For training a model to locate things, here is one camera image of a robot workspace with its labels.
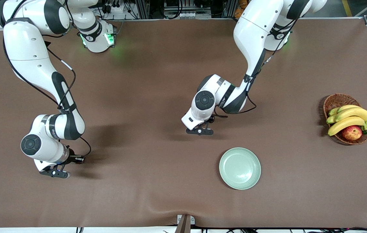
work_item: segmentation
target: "round ceramic plate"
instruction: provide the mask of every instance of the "round ceramic plate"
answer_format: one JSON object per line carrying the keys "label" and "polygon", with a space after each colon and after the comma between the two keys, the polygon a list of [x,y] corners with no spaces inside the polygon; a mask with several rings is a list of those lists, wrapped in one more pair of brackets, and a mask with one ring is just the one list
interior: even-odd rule
{"label": "round ceramic plate", "polygon": [[227,150],[219,162],[219,173],[231,188],[244,190],[253,187],[260,179],[260,161],[248,149],[235,147]]}

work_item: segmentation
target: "basket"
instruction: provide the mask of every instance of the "basket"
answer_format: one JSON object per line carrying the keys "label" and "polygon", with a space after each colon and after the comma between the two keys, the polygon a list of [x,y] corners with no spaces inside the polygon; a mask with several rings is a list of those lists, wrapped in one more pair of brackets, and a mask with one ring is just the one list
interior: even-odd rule
{"label": "basket", "polygon": [[[330,110],[334,108],[338,108],[344,105],[356,105],[361,107],[360,103],[353,99],[350,95],[347,94],[333,94],[326,98],[323,104],[323,112],[326,119],[329,116]],[[335,137],[339,139],[341,142],[349,145],[359,145],[367,141],[367,134],[362,134],[362,136],[358,140],[347,140],[345,139],[342,134],[335,134]]]}

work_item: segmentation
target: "table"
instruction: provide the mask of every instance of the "table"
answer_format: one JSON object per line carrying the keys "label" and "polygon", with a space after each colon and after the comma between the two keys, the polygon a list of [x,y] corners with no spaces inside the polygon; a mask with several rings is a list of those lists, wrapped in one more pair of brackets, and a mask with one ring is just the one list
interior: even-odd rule
{"label": "table", "polygon": [[[180,119],[200,81],[216,73],[239,85],[247,69],[234,25],[126,22],[116,47],[100,54],[75,32],[46,38],[77,73],[72,94],[93,147],[84,165],[66,166],[69,179],[39,175],[19,149],[37,115],[58,111],[13,74],[0,32],[0,227],[159,226],[177,214],[200,227],[367,227],[367,142],[334,142],[319,112],[333,93],[367,109],[363,20],[300,20],[250,91],[258,107],[217,119],[213,136],[188,135]],[[51,60],[70,82],[71,72]],[[81,140],[65,143],[87,152]],[[244,191],[218,171],[223,153],[238,146],[262,166]]]}

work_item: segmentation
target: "plate rim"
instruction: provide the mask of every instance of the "plate rim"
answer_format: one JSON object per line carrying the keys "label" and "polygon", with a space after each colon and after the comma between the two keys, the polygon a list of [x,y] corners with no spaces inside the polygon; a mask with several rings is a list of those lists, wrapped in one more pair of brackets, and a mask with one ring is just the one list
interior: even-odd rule
{"label": "plate rim", "polygon": [[[247,152],[251,153],[251,157],[253,158],[254,160],[254,157],[257,159],[258,161],[258,166],[259,166],[259,169],[260,169],[260,173],[257,177],[257,181],[255,183],[253,183],[252,185],[249,185],[247,186],[246,188],[236,188],[230,184],[228,184],[224,177],[223,177],[223,169],[224,169],[224,166],[223,166],[223,162],[224,162],[224,157],[227,157],[228,156],[228,153],[231,151],[231,150],[234,150],[234,149],[243,149],[243,150],[246,150]],[[261,163],[260,163],[260,160],[259,158],[257,157],[257,155],[254,154],[254,152],[252,152],[251,150],[247,149],[247,148],[244,148],[244,147],[234,147],[234,148],[231,148],[231,149],[228,149],[226,152],[224,152],[224,154],[221,156],[221,159],[219,160],[219,165],[218,165],[218,168],[219,168],[219,175],[221,176],[221,179],[224,181],[225,184],[227,184],[229,187],[233,188],[233,189],[237,189],[237,190],[246,190],[246,189],[251,189],[252,187],[254,187],[258,181],[260,180],[261,178]]]}

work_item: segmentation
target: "yellow floor line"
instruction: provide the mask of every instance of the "yellow floor line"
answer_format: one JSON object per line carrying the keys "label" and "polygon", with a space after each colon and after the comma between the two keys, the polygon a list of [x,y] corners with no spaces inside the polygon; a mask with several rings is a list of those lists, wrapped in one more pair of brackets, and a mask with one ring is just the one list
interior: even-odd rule
{"label": "yellow floor line", "polygon": [[345,8],[346,15],[348,17],[352,17],[353,15],[352,15],[352,12],[350,11],[348,0],[342,0],[342,3],[343,3],[343,7]]}

